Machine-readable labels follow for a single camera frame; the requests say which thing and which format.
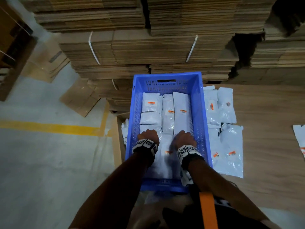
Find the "crate handle slot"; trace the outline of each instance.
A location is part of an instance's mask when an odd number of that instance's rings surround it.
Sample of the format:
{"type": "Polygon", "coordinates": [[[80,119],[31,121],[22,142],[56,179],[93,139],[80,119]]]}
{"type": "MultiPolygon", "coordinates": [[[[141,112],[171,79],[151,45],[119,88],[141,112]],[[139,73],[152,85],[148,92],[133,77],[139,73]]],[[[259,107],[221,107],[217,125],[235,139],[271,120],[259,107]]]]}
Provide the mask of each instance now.
{"type": "Polygon", "coordinates": [[[176,82],[175,79],[158,79],[158,83],[176,82]]]}

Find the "orange strap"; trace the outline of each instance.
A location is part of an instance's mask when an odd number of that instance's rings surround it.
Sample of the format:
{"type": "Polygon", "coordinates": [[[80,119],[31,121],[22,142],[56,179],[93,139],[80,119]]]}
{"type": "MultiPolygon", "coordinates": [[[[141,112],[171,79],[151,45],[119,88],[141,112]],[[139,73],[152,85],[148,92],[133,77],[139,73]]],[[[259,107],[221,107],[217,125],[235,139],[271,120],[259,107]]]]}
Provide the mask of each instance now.
{"type": "Polygon", "coordinates": [[[212,193],[199,193],[203,224],[205,229],[218,229],[214,196],[212,193]]]}

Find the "cardboard box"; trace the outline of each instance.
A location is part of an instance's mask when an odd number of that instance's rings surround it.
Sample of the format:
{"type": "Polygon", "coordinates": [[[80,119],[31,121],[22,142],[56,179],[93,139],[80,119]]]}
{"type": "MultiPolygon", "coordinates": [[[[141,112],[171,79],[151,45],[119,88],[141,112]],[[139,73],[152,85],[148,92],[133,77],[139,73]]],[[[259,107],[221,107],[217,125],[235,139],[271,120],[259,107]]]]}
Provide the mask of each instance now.
{"type": "Polygon", "coordinates": [[[117,115],[112,121],[111,132],[115,168],[125,161],[126,148],[122,135],[122,123],[124,123],[126,119],[129,119],[129,112],[117,115]]]}
{"type": "Polygon", "coordinates": [[[66,93],[60,97],[62,103],[83,117],[88,115],[99,100],[100,97],[82,79],[76,80],[66,93]]]}
{"type": "Polygon", "coordinates": [[[70,60],[59,48],[57,36],[38,42],[21,75],[51,83],[70,60]]]}

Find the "table surface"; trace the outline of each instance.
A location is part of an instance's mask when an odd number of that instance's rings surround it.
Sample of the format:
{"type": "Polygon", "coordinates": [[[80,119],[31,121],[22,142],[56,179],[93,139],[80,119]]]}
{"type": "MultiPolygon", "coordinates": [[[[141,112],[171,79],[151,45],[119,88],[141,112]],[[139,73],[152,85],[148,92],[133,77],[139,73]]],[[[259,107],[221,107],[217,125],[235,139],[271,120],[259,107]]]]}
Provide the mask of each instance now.
{"type": "Polygon", "coordinates": [[[233,88],[243,130],[244,178],[233,181],[257,206],[305,213],[305,160],[292,126],[305,124],[305,88],[215,85],[233,88]]]}

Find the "hand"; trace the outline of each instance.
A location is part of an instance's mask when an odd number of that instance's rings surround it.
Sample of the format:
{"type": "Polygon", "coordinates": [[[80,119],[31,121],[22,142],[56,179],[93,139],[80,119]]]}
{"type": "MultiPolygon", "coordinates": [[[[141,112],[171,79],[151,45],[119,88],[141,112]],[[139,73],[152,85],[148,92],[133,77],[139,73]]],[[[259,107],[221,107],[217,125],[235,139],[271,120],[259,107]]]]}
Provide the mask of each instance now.
{"type": "Polygon", "coordinates": [[[197,143],[189,132],[180,131],[180,133],[178,133],[173,140],[173,146],[176,150],[178,150],[184,145],[192,145],[196,147],[197,143]]]}
{"type": "Polygon", "coordinates": [[[153,142],[155,142],[157,144],[157,146],[159,146],[160,142],[159,142],[159,137],[157,134],[156,130],[146,130],[145,132],[142,132],[138,135],[138,140],[142,140],[142,139],[149,139],[152,140],[153,142]]]}

